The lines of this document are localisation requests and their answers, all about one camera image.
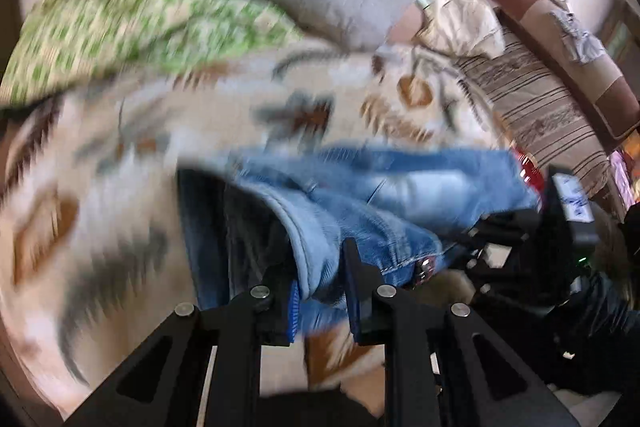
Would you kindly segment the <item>blue denim jeans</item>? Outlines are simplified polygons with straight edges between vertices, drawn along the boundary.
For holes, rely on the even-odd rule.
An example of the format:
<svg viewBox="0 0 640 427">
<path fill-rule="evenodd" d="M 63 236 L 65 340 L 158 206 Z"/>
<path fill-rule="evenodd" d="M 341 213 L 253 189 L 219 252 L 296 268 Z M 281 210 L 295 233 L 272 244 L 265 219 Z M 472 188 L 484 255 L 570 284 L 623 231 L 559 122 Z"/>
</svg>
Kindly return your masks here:
<svg viewBox="0 0 640 427">
<path fill-rule="evenodd" d="M 419 262 L 450 262 L 444 240 L 489 213 L 534 209 L 538 193 L 507 150 L 413 154 L 333 147 L 303 155 L 232 150 L 177 169 L 179 215 L 196 301 L 225 305 L 271 267 L 293 268 L 299 327 L 347 315 L 341 247 L 353 239 L 385 282 L 412 281 Z"/>
</svg>

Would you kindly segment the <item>red plastic basket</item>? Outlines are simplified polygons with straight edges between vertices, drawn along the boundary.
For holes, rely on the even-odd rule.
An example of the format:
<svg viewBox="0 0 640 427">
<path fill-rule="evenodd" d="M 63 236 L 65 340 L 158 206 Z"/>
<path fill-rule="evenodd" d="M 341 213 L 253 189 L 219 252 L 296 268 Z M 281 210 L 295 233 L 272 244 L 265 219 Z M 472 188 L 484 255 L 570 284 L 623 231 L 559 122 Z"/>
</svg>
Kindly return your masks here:
<svg viewBox="0 0 640 427">
<path fill-rule="evenodd" d="M 512 145 L 511 150 L 520 163 L 520 177 L 527 185 L 533 187 L 540 196 L 544 195 L 546 180 L 539 170 L 535 158 L 517 145 Z"/>
</svg>

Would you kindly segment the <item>beige leaf pattern blanket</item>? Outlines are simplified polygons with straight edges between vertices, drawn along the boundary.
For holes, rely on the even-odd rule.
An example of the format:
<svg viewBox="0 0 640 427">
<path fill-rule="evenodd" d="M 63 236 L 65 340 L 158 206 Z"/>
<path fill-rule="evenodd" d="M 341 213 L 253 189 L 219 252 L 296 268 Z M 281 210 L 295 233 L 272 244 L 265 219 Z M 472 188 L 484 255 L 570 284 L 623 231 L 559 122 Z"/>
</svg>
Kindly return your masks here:
<svg viewBox="0 0 640 427">
<path fill-rule="evenodd" d="M 76 410 L 195 297 L 176 171 L 232 150 L 507 150 L 480 89 L 411 46 L 318 39 L 181 74 L 129 69 L 38 107 L 2 154 L 1 337 L 12 381 Z"/>
</svg>

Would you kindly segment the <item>brown striped sofa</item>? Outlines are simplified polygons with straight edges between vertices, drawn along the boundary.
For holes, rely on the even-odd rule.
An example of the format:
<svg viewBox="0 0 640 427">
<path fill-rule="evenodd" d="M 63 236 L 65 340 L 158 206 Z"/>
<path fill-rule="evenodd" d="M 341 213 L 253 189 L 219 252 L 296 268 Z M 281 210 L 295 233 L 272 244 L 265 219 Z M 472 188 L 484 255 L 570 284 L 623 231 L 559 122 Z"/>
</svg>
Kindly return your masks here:
<svg viewBox="0 0 640 427">
<path fill-rule="evenodd" d="M 494 104 L 515 143 L 540 170 L 570 168 L 589 196 L 611 178 L 608 156 L 639 126 L 639 101 L 620 68 L 602 53 L 582 63 L 568 52 L 555 0 L 488 0 L 506 49 L 456 65 Z"/>
</svg>

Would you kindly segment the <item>white cloth on sofa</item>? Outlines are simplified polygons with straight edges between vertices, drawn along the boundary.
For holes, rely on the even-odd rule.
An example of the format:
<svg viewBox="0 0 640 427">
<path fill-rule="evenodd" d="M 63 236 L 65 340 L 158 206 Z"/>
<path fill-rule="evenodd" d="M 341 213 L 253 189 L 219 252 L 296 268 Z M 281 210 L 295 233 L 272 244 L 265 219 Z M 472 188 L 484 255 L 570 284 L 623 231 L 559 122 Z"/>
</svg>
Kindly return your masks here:
<svg viewBox="0 0 640 427">
<path fill-rule="evenodd" d="M 550 12 L 556 26 L 561 31 L 561 41 L 568 59 L 582 65 L 597 61 L 606 54 L 602 42 L 589 30 L 582 27 L 582 23 L 572 12 L 554 9 Z"/>
</svg>

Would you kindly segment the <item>cream crumpled cloth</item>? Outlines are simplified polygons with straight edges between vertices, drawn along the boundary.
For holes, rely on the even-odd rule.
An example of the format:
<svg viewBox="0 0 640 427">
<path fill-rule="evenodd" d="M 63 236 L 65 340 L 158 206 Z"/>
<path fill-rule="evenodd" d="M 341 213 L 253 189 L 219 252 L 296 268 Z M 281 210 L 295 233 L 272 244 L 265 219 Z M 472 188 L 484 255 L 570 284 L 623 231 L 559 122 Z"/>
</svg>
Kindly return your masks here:
<svg viewBox="0 0 640 427">
<path fill-rule="evenodd" d="M 496 58 L 506 42 L 487 0 L 416 0 L 424 22 L 416 38 L 427 49 L 449 57 Z"/>
</svg>

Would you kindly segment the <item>green patterned cloth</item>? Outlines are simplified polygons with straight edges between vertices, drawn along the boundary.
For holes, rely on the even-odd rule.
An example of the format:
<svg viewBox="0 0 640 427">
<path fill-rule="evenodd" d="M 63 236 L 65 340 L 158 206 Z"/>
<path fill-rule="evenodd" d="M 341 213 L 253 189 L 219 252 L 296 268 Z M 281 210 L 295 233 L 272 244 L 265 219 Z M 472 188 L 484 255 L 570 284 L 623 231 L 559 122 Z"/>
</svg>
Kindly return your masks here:
<svg viewBox="0 0 640 427">
<path fill-rule="evenodd" d="M 302 35 L 265 0 L 42 0 L 24 20 L 1 104 L 27 106 L 128 66 L 192 72 Z"/>
</svg>

